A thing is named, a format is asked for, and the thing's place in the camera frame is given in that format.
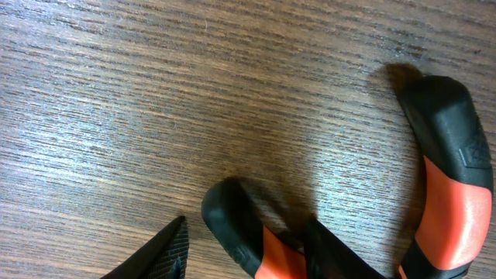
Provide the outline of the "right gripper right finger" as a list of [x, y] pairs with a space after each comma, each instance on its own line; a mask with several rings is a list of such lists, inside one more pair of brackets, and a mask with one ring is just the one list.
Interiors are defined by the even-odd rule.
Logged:
[[304, 236], [308, 279], [385, 279], [317, 219], [309, 219]]

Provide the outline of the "orange black pliers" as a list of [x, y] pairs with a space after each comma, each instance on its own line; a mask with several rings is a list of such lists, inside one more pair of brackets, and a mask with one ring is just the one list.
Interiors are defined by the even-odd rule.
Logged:
[[385, 129], [341, 129], [337, 153], [310, 151], [302, 186], [231, 176], [201, 217], [251, 278], [308, 278], [304, 236], [317, 219], [385, 278], [462, 278], [494, 205], [491, 151], [467, 87], [445, 76], [388, 74]]

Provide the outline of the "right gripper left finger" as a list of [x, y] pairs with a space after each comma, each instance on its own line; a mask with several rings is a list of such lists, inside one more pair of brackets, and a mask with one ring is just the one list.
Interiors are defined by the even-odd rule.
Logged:
[[184, 279], [188, 248], [186, 218], [178, 216], [102, 279]]

